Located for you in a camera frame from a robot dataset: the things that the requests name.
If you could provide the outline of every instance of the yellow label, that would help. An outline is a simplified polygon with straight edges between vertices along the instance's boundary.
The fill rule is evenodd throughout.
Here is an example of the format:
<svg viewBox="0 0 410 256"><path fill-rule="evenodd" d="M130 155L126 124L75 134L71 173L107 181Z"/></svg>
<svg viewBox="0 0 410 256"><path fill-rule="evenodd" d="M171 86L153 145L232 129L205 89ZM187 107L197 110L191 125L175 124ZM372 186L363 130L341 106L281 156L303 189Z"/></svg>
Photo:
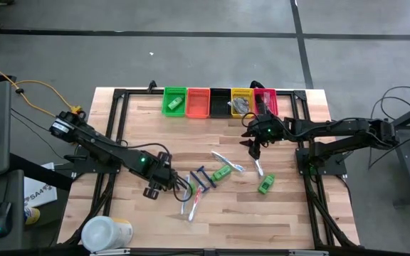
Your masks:
<svg viewBox="0 0 410 256"><path fill-rule="evenodd" d="M124 224L130 224L129 221L125 220L125 219L121 219L121 218L112 218L110 217L113 221L115 221L116 223L124 223Z"/></svg>

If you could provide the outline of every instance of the green toy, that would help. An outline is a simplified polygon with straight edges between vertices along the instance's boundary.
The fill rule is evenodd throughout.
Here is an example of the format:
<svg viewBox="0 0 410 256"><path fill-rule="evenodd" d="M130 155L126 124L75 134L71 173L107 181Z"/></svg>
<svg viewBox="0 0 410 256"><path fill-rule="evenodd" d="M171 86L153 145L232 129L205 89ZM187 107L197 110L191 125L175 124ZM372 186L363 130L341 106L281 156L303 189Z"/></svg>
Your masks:
<svg viewBox="0 0 410 256"><path fill-rule="evenodd" d="M178 107L178 105L182 102L183 98L176 97L175 100L172 100L172 102L170 102L167 106L169 107L169 109L173 110L175 107Z"/></svg>
<svg viewBox="0 0 410 256"><path fill-rule="evenodd" d="M273 185L273 183L275 183L275 174L266 176L259 186L259 193L262 193L264 195L267 194L268 189Z"/></svg>
<svg viewBox="0 0 410 256"><path fill-rule="evenodd" d="M232 172L232 168L230 166L223 166L218 171L215 171L213 175L211 175L212 181L220 181L225 176L228 176Z"/></svg>

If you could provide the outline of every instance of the yellow basket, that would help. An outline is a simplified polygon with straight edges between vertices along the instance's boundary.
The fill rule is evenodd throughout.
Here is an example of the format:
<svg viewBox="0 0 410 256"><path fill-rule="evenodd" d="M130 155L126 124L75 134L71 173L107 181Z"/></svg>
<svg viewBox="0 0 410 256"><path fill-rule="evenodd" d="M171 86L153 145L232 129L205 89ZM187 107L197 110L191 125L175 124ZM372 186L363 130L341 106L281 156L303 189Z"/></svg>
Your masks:
<svg viewBox="0 0 410 256"><path fill-rule="evenodd" d="M253 96L253 89L242 89L242 88L232 88L232 96L231 100L233 101L236 97L242 97L248 100L249 102L249 112L254 112L254 96ZM239 114L232 105L232 117L241 118L244 114ZM247 118L253 117L253 114L249 114L246 116Z"/></svg>

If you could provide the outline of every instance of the green basket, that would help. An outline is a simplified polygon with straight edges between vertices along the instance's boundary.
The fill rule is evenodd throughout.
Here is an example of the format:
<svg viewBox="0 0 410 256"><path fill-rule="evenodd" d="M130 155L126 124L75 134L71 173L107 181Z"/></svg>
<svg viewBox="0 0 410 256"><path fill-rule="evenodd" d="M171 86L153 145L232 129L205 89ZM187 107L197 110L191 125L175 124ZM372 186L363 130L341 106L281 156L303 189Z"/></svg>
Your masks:
<svg viewBox="0 0 410 256"><path fill-rule="evenodd" d="M184 117L186 112L186 92L185 87L166 87L164 88L164 98L162 100L162 114L167 117ZM176 98L181 97L183 102L173 110L168 105Z"/></svg>

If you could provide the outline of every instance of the wooden table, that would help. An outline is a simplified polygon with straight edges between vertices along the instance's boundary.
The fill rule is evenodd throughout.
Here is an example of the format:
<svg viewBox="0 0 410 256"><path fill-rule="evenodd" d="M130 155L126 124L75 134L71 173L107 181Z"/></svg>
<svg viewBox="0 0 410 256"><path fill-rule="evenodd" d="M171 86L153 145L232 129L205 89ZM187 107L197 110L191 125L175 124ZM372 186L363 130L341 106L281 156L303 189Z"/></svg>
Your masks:
<svg viewBox="0 0 410 256"><path fill-rule="evenodd" d="M89 125L105 133L114 88L96 88ZM312 121L330 119L323 90L306 90ZM160 193L157 200L142 195L147 182L127 170L117 175L110 216L129 220L134 227L130 247L216 247L253 249L313 248L303 179L294 159L296 143L278 142L263 149L261 165L265 174L275 174L270 192L257 192L261 180L247 148L238 142L245 131L240 119L188 119L161 114L161 95L131 95L123 139L130 144L159 142L173 154L172 167L181 176L205 166L208 174L222 167L210 151L246 167L219 182L202 198L192 223L180 215L181 203L172 192ZM278 96L279 116L292 117L288 98ZM321 138L330 142L334 138ZM148 147L157 154L157 147ZM90 210L96 175L80 177L70 190L59 242L67 240ZM330 215L355 243L358 243L347 189L334 176L324 176ZM325 241L322 218L318 218Z"/></svg>

